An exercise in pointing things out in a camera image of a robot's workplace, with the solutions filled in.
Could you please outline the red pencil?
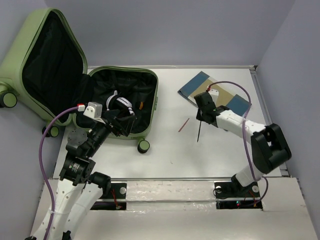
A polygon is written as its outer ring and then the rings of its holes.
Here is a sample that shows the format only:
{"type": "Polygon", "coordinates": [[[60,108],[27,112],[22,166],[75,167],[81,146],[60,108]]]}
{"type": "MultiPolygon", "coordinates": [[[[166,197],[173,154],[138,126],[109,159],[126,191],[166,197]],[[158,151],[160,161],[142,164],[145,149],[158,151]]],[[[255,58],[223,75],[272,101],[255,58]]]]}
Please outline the red pencil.
{"type": "Polygon", "coordinates": [[[179,128],[178,133],[180,133],[182,131],[182,129],[186,126],[186,124],[188,123],[188,121],[190,120],[190,118],[188,118],[183,125],[179,128]]]}

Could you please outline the white black headphones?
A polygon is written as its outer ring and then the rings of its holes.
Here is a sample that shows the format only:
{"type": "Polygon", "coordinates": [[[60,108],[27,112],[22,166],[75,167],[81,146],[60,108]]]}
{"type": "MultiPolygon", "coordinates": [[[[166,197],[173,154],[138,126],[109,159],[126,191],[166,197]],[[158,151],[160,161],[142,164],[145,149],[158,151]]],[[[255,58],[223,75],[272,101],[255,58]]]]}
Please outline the white black headphones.
{"type": "Polygon", "coordinates": [[[133,110],[132,103],[125,97],[121,96],[117,90],[115,90],[113,94],[107,98],[105,105],[107,111],[119,110],[119,118],[136,115],[133,110]]]}

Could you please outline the black orange small pouch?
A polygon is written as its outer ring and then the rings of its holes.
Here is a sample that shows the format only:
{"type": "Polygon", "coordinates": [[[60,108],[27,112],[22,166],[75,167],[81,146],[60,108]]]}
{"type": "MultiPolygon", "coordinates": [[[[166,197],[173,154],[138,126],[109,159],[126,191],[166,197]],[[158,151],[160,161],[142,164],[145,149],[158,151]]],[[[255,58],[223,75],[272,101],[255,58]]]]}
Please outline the black orange small pouch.
{"type": "Polygon", "coordinates": [[[141,101],[140,104],[139,104],[139,108],[138,108],[138,109],[139,109],[139,110],[142,110],[142,109],[143,109],[143,106],[144,106],[144,103],[141,101]]]}

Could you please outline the blue and tan cloth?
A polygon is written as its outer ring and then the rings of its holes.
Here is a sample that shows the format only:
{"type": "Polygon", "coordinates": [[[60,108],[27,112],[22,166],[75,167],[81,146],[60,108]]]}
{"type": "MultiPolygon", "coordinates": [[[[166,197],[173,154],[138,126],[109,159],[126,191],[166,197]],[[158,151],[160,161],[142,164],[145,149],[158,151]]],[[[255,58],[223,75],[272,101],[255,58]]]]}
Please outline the blue and tan cloth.
{"type": "MultiPolygon", "coordinates": [[[[189,82],[187,82],[182,88],[180,88],[178,90],[178,94],[192,103],[194,106],[197,106],[194,97],[200,93],[205,92],[208,86],[215,82],[216,80],[213,77],[210,77],[209,75],[201,71],[189,82]]],[[[243,98],[235,92],[228,90],[226,87],[223,87],[223,84],[214,84],[210,87],[210,89],[219,91],[218,100],[217,103],[215,103],[217,107],[226,106],[237,115],[243,116],[247,109],[251,106],[251,103],[249,102],[247,96],[243,98]]]]}

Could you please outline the green hard-shell suitcase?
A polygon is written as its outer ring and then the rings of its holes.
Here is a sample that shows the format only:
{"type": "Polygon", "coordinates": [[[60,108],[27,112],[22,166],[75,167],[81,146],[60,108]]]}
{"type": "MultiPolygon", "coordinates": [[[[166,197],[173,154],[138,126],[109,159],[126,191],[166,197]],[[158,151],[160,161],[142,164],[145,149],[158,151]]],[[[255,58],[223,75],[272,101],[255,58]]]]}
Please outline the green hard-shell suitcase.
{"type": "Polygon", "coordinates": [[[80,113],[59,116],[77,104],[96,102],[106,111],[115,90],[132,103],[135,120],[128,139],[146,153],[157,107],[157,75],[144,68],[100,66],[88,69],[86,56],[65,16],[55,8],[41,8],[25,19],[0,66],[0,105],[22,102],[43,120],[56,126],[74,124],[85,130],[93,120],[80,113]]]}

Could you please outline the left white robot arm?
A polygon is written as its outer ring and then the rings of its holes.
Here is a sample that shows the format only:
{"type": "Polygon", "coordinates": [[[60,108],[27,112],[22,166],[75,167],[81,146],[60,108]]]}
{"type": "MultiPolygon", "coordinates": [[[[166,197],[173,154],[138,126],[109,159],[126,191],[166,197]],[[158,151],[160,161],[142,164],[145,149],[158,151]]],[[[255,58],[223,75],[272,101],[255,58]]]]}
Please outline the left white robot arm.
{"type": "Polygon", "coordinates": [[[45,184],[51,204],[38,229],[30,240],[72,240],[95,202],[110,194],[111,178],[93,172],[95,162],[91,159],[111,134],[128,136],[136,114],[132,107],[109,108],[101,113],[102,105],[96,102],[79,104],[59,114],[78,111],[96,121],[90,132],[76,129],[67,142],[67,154],[59,174],[55,191],[48,181],[45,184]]]}

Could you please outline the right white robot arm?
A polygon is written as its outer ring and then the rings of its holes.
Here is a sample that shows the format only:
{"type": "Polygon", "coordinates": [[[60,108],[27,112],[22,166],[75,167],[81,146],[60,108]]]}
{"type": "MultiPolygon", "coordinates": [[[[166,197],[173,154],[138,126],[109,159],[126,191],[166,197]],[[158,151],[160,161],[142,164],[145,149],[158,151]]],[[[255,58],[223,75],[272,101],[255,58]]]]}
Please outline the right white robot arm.
{"type": "Polygon", "coordinates": [[[287,162],[292,153],[279,125],[256,123],[234,113],[226,106],[216,106],[208,92],[197,94],[196,118],[242,138],[248,165],[231,177],[229,182],[215,185],[218,199],[242,198],[251,186],[287,162]]]}

